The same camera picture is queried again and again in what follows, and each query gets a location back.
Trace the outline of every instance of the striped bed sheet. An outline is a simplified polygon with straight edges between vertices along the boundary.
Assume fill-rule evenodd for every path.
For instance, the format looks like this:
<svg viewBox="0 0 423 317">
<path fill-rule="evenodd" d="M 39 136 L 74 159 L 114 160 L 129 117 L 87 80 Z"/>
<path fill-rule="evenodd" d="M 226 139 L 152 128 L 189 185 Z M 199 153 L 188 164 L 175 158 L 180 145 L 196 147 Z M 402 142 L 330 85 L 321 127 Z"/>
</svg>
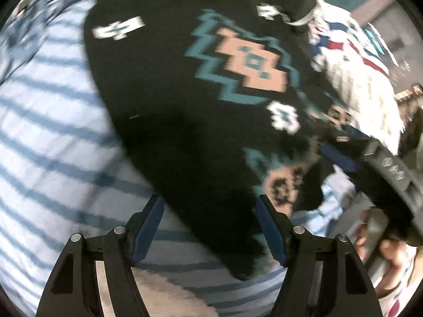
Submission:
<svg viewBox="0 0 423 317">
<path fill-rule="evenodd" d="M 90 77 L 82 25 L 95 1 L 34 0 L 0 32 L 0 284 L 31 317 L 69 236 L 125 224 L 154 192 L 125 159 Z M 316 235 L 342 213 L 339 201 L 351 188 L 333 180 L 318 210 L 293 217 Z M 190 290 L 221 317 L 268 314 L 285 275 L 275 266 L 234 279 L 168 206 L 139 267 Z"/>
</svg>

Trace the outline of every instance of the metal screw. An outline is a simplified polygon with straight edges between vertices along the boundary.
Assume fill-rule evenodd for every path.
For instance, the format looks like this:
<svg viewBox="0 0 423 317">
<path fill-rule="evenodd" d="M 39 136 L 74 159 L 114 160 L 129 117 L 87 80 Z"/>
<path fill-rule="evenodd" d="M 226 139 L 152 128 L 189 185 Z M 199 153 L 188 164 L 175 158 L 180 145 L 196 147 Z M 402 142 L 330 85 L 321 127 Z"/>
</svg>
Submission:
<svg viewBox="0 0 423 317">
<path fill-rule="evenodd" d="M 348 238 L 345 235 L 341 235 L 341 234 L 338 235 L 338 239 L 341 242 L 347 242 L 348 241 Z"/>
<path fill-rule="evenodd" d="M 73 234 L 71 236 L 71 241 L 78 242 L 81 239 L 81 234 Z"/>
<path fill-rule="evenodd" d="M 117 234 L 117 235 L 123 234 L 125 231 L 126 231 L 126 229 L 122 225 L 115 227 L 115 234 Z"/>
<path fill-rule="evenodd" d="M 293 227 L 293 231 L 296 234 L 301 235 L 301 234 L 303 234 L 305 232 L 305 229 L 301 225 L 296 225 L 296 226 Z"/>
</svg>

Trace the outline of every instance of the beige fluffy rug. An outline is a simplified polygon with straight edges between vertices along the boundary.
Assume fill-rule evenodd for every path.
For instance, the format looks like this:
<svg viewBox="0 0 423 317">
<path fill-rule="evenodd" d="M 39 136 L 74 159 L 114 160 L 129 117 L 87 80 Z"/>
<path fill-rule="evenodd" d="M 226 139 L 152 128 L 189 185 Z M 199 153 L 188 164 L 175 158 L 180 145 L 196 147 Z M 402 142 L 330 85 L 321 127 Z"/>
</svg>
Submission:
<svg viewBox="0 0 423 317">
<path fill-rule="evenodd" d="M 104 317 L 115 317 L 107 288 L 104 262 L 96 262 Z M 151 317 L 218 317 L 202 300 L 158 274 L 133 268 L 134 278 Z"/>
</svg>

